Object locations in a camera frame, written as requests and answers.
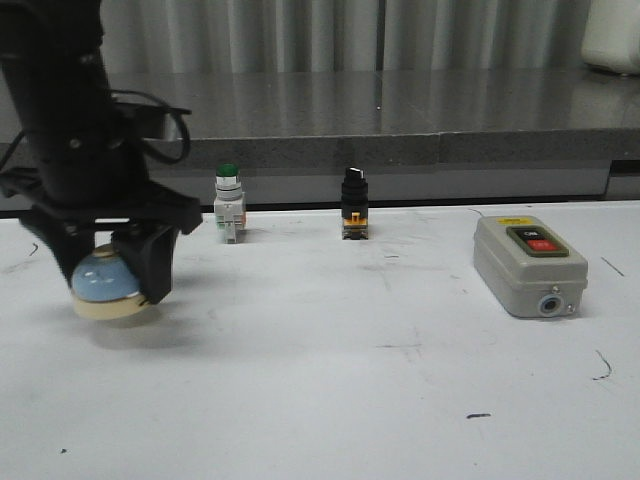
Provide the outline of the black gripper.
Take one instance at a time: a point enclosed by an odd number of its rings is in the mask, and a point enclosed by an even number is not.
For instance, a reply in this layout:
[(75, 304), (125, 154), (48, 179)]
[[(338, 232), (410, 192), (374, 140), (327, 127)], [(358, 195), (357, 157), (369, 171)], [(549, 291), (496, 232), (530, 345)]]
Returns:
[(20, 224), (49, 248), (71, 287), (75, 268), (95, 247), (95, 233), (74, 222), (106, 217), (156, 222), (114, 232), (113, 246), (139, 281), (144, 297), (151, 304), (160, 303), (172, 289), (178, 230), (191, 233), (202, 215), (197, 199), (150, 179), (146, 158), (166, 164), (175, 160), (147, 141), (169, 116), (182, 141), (180, 155), (186, 157), (190, 152), (183, 120), (186, 110), (116, 107), (107, 124), (98, 123), (92, 108), (78, 113), (63, 108), (20, 109), (17, 114), (34, 164), (4, 169), (1, 192), (7, 198), (21, 195), (43, 210), (32, 207), (23, 212)]

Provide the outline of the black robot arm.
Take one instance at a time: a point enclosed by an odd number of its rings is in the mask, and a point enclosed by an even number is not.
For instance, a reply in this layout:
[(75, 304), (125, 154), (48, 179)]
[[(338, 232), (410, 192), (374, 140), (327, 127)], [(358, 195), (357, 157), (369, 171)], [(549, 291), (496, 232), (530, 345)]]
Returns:
[(151, 95), (134, 102), (110, 87), (100, 47), (96, 1), (5, 1), (1, 69), (21, 123), (32, 167), (4, 167), (1, 190), (24, 196), (20, 223), (52, 251), (65, 278), (107, 231), (146, 304), (171, 289), (177, 236), (202, 221), (195, 198), (151, 180), (148, 158), (172, 158), (150, 144), (147, 127), (174, 121), (189, 154), (185, 111)]

